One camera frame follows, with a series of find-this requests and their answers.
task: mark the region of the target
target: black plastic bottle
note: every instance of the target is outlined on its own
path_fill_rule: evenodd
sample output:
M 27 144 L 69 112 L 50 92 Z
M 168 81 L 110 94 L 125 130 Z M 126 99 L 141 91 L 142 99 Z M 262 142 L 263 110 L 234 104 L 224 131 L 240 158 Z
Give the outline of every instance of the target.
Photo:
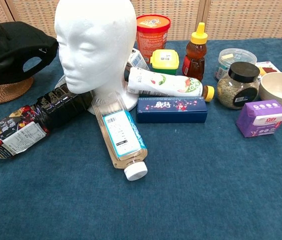
M 92 101 L 90 92 L 71 93 L 66 84 L 55 88 L 0 120 L 0 159 L 10 158 L 28 149 L 86 111 Z

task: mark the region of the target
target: black cap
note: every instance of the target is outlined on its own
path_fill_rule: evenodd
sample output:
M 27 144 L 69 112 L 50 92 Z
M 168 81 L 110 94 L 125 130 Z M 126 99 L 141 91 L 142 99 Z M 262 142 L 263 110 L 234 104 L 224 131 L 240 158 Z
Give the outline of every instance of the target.
M 252 83 L 259 74 L 260 69 L 257 66 L 245 61 L 234 62 L 229 69 L 229 76 L 241 83 Z

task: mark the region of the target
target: glass jar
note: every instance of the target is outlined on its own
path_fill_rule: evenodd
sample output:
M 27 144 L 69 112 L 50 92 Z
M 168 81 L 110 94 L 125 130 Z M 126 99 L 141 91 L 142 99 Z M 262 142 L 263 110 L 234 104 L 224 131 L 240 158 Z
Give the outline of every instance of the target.
M 231 109 L 241 109 L 245 103 L 254 101 L 259 91 L 259 74 L 259 68 L 249 62 L 231 64 L 228 73 L 217 83 L 220 103 Z

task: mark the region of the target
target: yellow honey cap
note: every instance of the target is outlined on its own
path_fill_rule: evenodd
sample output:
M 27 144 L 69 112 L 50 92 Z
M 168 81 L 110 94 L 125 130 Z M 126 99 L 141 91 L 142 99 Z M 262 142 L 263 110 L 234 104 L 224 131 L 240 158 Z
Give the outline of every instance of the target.
M 197 26 L 197 29 L 195 32 L 191 35 L 191 42 L 194 44 L 205 44 L 207 42 L 207 33 L 204 32 L 205 30 L 205 23 L 200 22 Z
M 175 50 L 157 49 L 152 53 L 150 63 L 155 69 L 177 69 L 180 60 Z
M 210 102 L 214 97 L 215 90 L 212 86 L 207 85 L 206 87 L 207 87 L 207 93 L 206 93 L 205 101 Z

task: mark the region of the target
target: wicker hat stand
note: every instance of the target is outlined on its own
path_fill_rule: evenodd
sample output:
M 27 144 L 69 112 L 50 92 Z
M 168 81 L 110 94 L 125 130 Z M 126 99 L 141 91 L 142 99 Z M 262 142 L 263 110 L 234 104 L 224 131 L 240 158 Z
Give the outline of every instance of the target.
M 18 83 L 0 85 L 0 104 L 9 102 L 25 94 L 33 84 L 33 77 Z

